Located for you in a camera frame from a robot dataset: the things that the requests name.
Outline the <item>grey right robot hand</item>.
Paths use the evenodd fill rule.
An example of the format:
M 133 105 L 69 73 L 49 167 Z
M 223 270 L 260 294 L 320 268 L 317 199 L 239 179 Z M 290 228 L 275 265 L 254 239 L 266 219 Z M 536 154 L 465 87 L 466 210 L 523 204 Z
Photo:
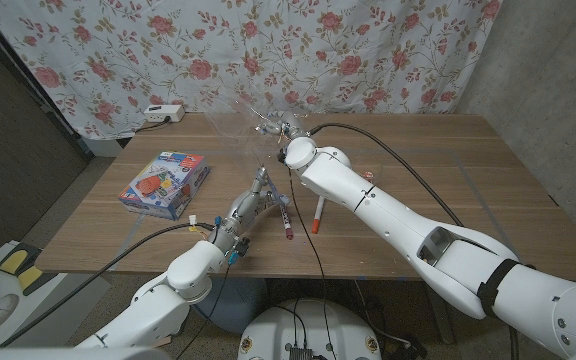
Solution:
M 301 118 L 286 111 L 276 111 L 262 116 L 255 130 L 278 144 L 291 142 L 300 137 L 309 137 L 309 132 L 303 126 Z

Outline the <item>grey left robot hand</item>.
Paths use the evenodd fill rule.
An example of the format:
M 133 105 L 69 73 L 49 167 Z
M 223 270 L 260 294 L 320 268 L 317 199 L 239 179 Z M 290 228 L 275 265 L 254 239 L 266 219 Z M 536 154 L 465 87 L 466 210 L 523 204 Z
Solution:
M 209 241 L 227 253 L 254 224 L 260 213 L 273 205 L 288 204 L 287 196 L 277 191 L 268 170 L 260 166 L 251 188 L 233 201 L 225 217 L 210 234 Z

